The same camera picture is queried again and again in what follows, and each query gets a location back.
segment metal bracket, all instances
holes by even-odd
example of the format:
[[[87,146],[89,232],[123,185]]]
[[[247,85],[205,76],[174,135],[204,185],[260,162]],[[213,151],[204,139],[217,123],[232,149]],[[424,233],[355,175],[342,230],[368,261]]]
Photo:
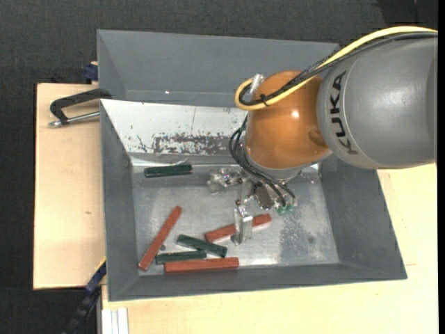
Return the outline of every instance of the metal bracket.
[[[68,118],[62,111],[62,108],[66,108],[68,106],[89,102],[94,99],[112,99],[111,94],[104,89],[94,89],[85,93],[79,93],[75,95],[70,95],[69,97],[63,97],[57,100],[54,100],[49,107],[49,110],[54,114],[58,121],[50,122],[49,126],[62,126],[68,125],[71,122],[81,121],[88,118],[93,118],[95,116],[99,116],[99,112],[88,113],[85,115],[75,116],[73,118]]]

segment red wooden stick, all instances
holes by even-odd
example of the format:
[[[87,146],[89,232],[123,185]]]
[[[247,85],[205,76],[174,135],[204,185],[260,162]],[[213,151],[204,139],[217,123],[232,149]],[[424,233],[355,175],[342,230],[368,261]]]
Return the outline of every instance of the red wooden stick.
[[[271,221],[272,218],[270,217],[269,214],[254,216],[254,218],[252,219],[252,227],[255,228],[257,226],[270,223]],[[215,242],[219,239],[222,239],[223,237],[229,237],[234,233],[235,233],[235,225],[231,224],[223,228],[209,231],[208,233],[205,234],[205,238],[208,242]]]
[[[220,259],[166,262],[164,271],[165,273],[187,273],[237,269],[238,267],[239,260],[237,257],[225,257]]]
[[[148,270],[148,267],[152,263],[153,259],[155,258],[156,254],[158,253],[161,245],[167,238],[169,232],[177,222],[179,216],[182,213],[181,207],[175,207],[170,215],[168,216],[165,223],[162,225],[161,230],[159,230],[157,236],[154,238],[152,244],[149,246],[148,250],[145,252],[142,260],[139,262],[139,268],[141,270]]]

